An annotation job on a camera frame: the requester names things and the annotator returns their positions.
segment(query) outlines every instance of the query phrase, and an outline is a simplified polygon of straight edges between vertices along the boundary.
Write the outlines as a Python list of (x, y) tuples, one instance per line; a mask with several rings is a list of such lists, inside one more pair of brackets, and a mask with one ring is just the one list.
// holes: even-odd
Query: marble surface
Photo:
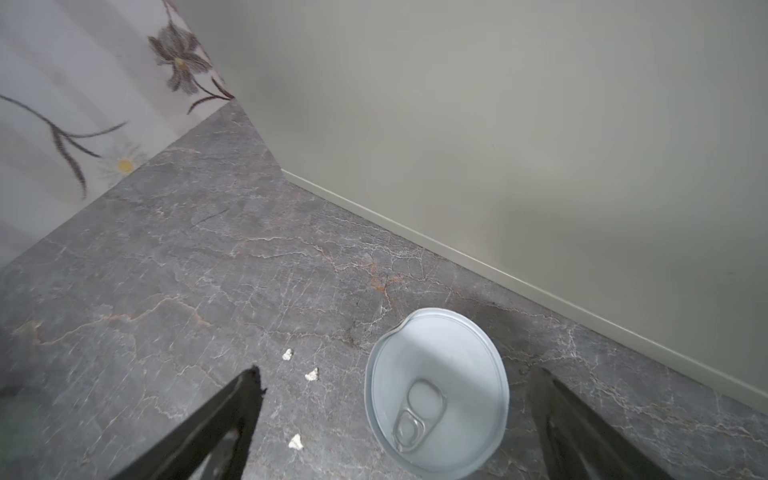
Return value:
[(473, 478), (546, 478), (533, 365), (676, 478), (768, 475), (766, 416), (289, 184), (232, 102), (0, 272), (0, 477), (107, 478), (256, 364), (244, 478), (412, 478), (362, 384), (424, 306), (473, 319), (507, 369), (504, 441)]

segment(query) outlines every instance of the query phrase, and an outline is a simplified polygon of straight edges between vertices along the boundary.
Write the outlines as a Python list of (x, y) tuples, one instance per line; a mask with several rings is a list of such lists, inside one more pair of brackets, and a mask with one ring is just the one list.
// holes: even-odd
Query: metal lid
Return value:
[(451, 310), (411, 313), (374, 345), (366, 367), (373, 434), (403, 468), (455, 480), (477, 470), (504, 436), (509, 385), (498, 350)]

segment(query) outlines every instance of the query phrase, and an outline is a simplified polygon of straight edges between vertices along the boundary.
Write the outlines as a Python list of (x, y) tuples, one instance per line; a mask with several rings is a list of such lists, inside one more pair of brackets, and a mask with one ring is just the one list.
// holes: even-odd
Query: wall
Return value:
[(0, 266), (229, 100), (162, 0), (4, 0), (0, 65)]
[(768, 412), (768, 3), (180, 7), (289, 179)]

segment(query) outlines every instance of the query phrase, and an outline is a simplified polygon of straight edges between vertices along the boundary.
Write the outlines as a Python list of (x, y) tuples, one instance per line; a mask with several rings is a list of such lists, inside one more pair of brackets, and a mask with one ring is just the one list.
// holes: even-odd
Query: pull tab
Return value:
[(433, 383), (415, 380), (400, 405), (392, 437), (401, 453), (413, 452), (435, 428), (445, 412), (445, 396)]

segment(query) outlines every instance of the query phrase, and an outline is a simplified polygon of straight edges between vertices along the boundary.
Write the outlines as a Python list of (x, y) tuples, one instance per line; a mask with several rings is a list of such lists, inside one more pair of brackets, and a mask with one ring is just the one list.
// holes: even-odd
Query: floral wallpaper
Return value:
[(233, 98), (172, 0), (4, 0), (0, 65), (0, 266)]

